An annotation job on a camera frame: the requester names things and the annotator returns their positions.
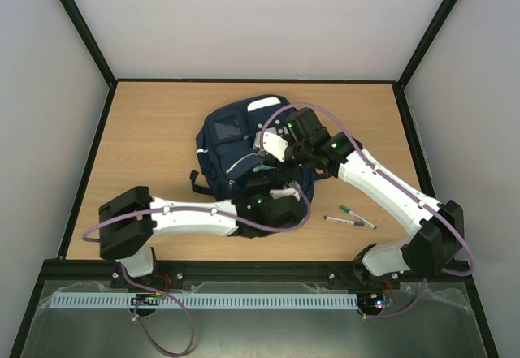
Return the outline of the green white glue stick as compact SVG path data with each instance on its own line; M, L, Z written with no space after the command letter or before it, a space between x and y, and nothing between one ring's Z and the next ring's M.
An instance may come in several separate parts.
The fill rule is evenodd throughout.
M260 171L264 171L264 170L273 170L273 167L260 164L253 168L253 172L260 172Z

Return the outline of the purple marker pen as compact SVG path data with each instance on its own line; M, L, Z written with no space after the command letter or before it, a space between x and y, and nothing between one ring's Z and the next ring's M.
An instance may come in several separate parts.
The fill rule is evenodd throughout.
M346 218L332 217L332 216L328 216L328 215L323 216L323 219L326 221L329 221L329 222L340 222L340 223L348 224L351 226L366 226L366 224L361 221L346 219Z

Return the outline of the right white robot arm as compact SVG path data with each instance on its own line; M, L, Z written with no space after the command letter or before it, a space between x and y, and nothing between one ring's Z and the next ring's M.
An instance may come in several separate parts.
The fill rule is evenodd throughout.
M463 211L454 201L440 203L408 185L381 165L342 127L331 136L316 115L316 105L303 106L287 117L290 137L263 128L259 146L285 165L311 165L361 190L405 229L406 239L372 244L358 255L354 276L369 287L383 275L411 271L432 279L447 272L463 247Z

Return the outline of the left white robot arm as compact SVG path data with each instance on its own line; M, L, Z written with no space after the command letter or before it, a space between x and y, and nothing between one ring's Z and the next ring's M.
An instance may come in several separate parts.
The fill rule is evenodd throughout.
M203 203L153 197L148 187L136 186L99 207L99 252L139 278L154 272L152 238L205 234L257 239L295 231L309 216L310 200L296 182Z

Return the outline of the green marker pen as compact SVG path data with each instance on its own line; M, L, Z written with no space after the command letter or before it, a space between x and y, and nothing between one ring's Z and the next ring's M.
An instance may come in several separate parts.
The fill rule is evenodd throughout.
M360 220L361 222L363 222L365 225L369 226L371 229L373 230L376 230L377 229L377 226L369 221L368 219L364 218L363 216L361 216L360 214L352 211L350 208L348 208L347 206L345 205L341 205L340 206L340 209L343 210L344 212L346 212L348 215L350 216L353 216L355 217L356 219Z

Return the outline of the navy blue student backpack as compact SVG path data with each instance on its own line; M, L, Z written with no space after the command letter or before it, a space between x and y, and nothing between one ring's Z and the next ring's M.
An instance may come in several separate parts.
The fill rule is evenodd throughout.
M192 190L218 201L232 199L244 195L246 181L258 173L276 173L284 180L284 186L298 183L311 202L318 178L315 170L307 167L278 169L275 159L262 157L253 148L255 136L265 124L279 135L287 135L286 118L293 111L287 98L264 94L222 106L209 114L196 137L201 169L190 174ZM253 172L260 164L272 166L273 170ZM199 175L205 177L205 187L195 183Z

